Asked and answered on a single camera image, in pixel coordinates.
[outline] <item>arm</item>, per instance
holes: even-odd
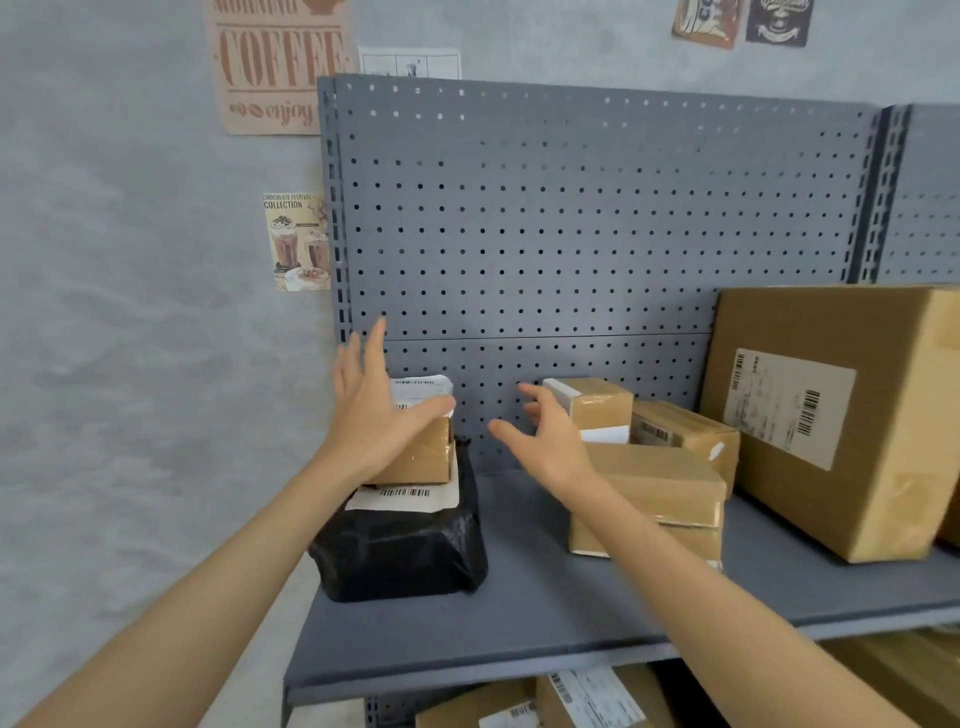
[[[394,410],[377,322],[332,372],[337,406],[317,454],[252,521],[47,696],[19,728],[187,728],[204,717],[317,531],[435,417],[437,397]]]
[[[670,641],[733,726],[914,723],[815,643],[638,512],[590,465],[549,391],[520,385],[536,436],[502,421],[494,437],[577,514],[627,572]]]

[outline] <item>forearm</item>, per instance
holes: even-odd
[[[598,477],[569,500],[731,725],[914,725],[606,481]]]
[[[34,708],[21,728],[196,726],[318,523],[329,519],[348,492],[348,484],[338,482],[335,472],[325,473],[323,463],[308,466]]]

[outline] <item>black plastic package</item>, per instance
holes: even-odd
[[[469,440],[457,441],[459,502],[435,513],[341,506],[308,553],[333,601],[473,592],[487,578]],[[396,486],[412,493],[417,486]]]

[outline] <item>gray concrete wall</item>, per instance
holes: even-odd
[[[669,35],[673,0],[354,0],[365,45],[470,79],[960,102],[960,4],[817,0],[805,50]],[[198,0],[0,3],[0,725],[264,503],[323,437],[331,317],[268,273],[260,198],[315,138],[229,137]],[[301,565],[207,725],[268,725]]]

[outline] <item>shelf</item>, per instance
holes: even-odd
[[[567,513],[524,473],[478,478],[490,576],[475,595],[336,604],[318,592],[284,676],[285,707],[676,656],[606,559],[566,551]],[[727,575],[821,640],[960,620],[960,555],[844,564],[743,497]]]

